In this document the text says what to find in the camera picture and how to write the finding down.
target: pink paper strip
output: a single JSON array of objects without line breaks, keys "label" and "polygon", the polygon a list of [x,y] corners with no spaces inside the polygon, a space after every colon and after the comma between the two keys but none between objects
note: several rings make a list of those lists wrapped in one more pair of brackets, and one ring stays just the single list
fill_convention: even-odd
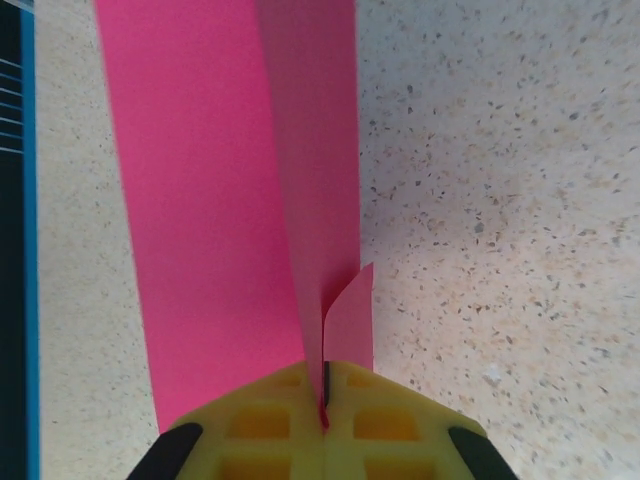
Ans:
[{"label": "pink paper strip", "polygon": [[324,321],[324,359],[373,370],[373,264],[364,267],[333,302]]},{"label": "pink paper strip", "polygon": [[[322,320],[360,270],[355,2],[256,5],[303,342],[319,393]],[[363,339],[352,348],[368,352],[370,343]]]},{"label": "pink paper strip", "polygon": [[303,358],[269,91],[251,0],[97,13],[164,430]]}]

